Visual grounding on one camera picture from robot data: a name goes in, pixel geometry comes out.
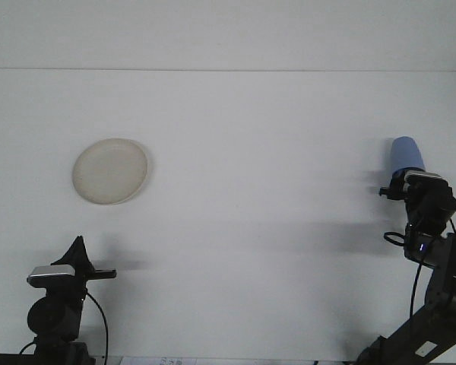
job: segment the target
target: white wall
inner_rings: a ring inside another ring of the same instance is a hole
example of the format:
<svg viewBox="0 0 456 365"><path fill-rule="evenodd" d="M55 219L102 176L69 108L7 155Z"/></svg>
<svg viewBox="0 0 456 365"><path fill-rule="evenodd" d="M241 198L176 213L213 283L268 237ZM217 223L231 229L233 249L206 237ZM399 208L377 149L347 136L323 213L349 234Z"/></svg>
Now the white wall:
<svg viewBox="0 0 456 365"><path fill-rule="evenodd" d="M89 285L114 355L347 360L390 335L416 266L376 193L411 135L456 195L456 2L103 4L0 1L0 352L33 337L25 277L78 234L119 270ZM150 166L103 207L71 169L108 137ZM90 303L81 331L101 354Z"/></svg>
<svg viewBox="0 0 456 365"><path fill-rule="evenodd" d="M0 0L0 67L456 70L456 0Z"/></svg>

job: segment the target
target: white plate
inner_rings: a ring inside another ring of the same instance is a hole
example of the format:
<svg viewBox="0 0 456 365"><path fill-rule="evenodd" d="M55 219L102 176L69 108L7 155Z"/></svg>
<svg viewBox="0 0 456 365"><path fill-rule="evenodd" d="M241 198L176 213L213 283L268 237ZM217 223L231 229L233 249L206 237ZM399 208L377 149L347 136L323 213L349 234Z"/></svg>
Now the white plate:
<svg viewBox="0 0 456 365"><path fill-rule="evenodd" d="M73 169L74 188L86 200L116 204L131 198L147 176L147 157L133 141L111 138L87 148Z"/></svg>

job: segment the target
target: wire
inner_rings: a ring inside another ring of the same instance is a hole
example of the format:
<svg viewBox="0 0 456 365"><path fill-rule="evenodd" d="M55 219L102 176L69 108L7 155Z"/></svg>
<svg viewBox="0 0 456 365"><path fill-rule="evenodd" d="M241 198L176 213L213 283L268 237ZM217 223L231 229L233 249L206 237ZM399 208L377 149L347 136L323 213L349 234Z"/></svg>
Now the wire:
<svg viewBox="0 0 456 365"><path fill-rule="evenodd" d="M21 352L19 352L18 354L19 354L19 355L22 355L22 354L24 353L24 351L25 351L26 349L28 349L30 346L32 346L33 344L35 344L35 342L30 342L29 344L26 344L26 345L22 348Z"/></svg>
<svg viewBox="0 0 456 365"><path fill-rule="evenodd" d="M451 227L453 227L453 232L456 234L456 226L454 225L454 222L451 218L449 218L449 221L451 222Z"/></svg>
<svg viewBox="0 0 456 365"><path fill-rule="evenodd" d="M105 324L105 334L106 334L106 346L105 346L105 365L108 361L108 324L106 323L106 317L101 305L98 304L97 300L93 298L93 296L86 292L86 295L97 305L98 309L100 310L101 316L103 317L103 323Z"/></svg>
<svg viewBox="0 0 456 365"><path fill-rule="evenodd" d="M392 237L392 236L401 238L402 241L399 242L399 241L397 241L397 240L394 240L393 238L390 238L390 237ZM390 243L393 244L393 245L396 245L396 246L399 246L399 247L404 247L405 236L404 236L402 233L398 233L398 232L385 232L385 233L383 233L383 238L385 239L385 241L390 242Z"/></svg>
<svg viewBox="0 0 456 365"><path fill-rule="evenodd" d="M410 327L410 336L412 336L413 330L412 330L412 324L413 324L413 304L416 299L416 291L417 291L417 284L419 283L419 276L420 276L420 271L423 268L424 261L426 260L427 254L431 250L431 246L436 241L437 239L440 240L439 237L434 237L432 238L431 242L429 242L429 245L427 245L426 251L424 251L423 256L420 258L419 261L419 267L417 268L416 272L416 277L413 280L413 286L412 286L412 295L410 296L410 309L409 309L409 327Z"/></svg>

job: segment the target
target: black cable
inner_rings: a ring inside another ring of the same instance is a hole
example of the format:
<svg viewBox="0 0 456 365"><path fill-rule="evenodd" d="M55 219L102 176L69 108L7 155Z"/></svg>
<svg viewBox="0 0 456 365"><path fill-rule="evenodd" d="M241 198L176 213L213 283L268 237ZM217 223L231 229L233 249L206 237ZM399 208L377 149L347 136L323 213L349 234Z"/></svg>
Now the black cable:
<svg viewBox="0 0 456 365"><path fill-rule="evenodd" d="M86 292L86 295L97 305L98 309L100 310L101 316L103 317L103 323L105 323L105 333L106 333L106 346L105 346L105 365L108 361L108 324L106 323L106 317L101 305L98 304L97 300L93 298L93 296Z"/></svg>
<svg viewBox="0 0 456 365"><path fill-rule="evenodd" d="M454 225L454 222L451 218L449 218L449 221L451 222L451 227L453 227L453 232L456 234L456 226Z"/></svg>
<svg viewBox="0 0 456 365"><path fill-rule="evenodd" d="M18 354L19 354L19 355L22 355L22 354L24 353L24 351L25 351L26 349L28 349L30 346L32 346L33 344L35 344L35 342L30 342L29 344L26 344L26 345L24 346L24 348L22 348L21 352L19 352Z"/></svg>
<svg viewBox="0 0 456 365"><path fill-rule="evenodd" d="M397 240L394 240L393 238L390 238L392 236L401 238L402 241L397 241ZM396 245L396 246L399 246L399 247L404 247L405 235L403 235L402 233L385 232L385 233L383 233L383 238L385 239L385 241L390 242L393 245Z"/></svg>
<svg viewBox="0 0 456 365"><path fill-rule="evenodd" d="M419 276L420 276L420 271L423 268L424 261L426 260L428 252L431 250L431 246L436 241L437 239L440 239L439 237L434 237L431 242L429 242L429 245L427 245L426 251L424 251L423 256L420 258L419 261L419 267L417 268L416 272L416 277L413 280L413 286L412 286L412 295L410 297L410 310L409 310L409 328L410 328L410 336L412 336L413 330L412 330L412 324L413 324L413 304L414 300L416 299L416 290L417 290L417 284L419 283Z"/></svg>

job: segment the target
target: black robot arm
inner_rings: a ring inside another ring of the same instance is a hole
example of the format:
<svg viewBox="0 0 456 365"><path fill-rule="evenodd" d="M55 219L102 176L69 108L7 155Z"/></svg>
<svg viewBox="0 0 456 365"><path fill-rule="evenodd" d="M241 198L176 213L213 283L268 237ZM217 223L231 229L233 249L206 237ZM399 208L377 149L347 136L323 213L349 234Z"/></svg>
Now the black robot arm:
<svg viewBox="0 0 456 365"><path fill-rule="evenodd" d="M404 200L404 255L433 270L425 304L390 337L379 337L356 365L424 365L456 344L456 234L441 237L456 211L451 187L440 176L401 171L381 195Z"/></svg>
<svg viewBox="0 0 456 365"><path fill-rule="evenodd" d="M36 333L34 356L41 365L94 364L84 343L72 342L79 335L88 280L114 278L116 270L96 270L82 236L51 265L39 266L28 276L33 287L46 289L46 296L30 308L27 324Z"/></svg>

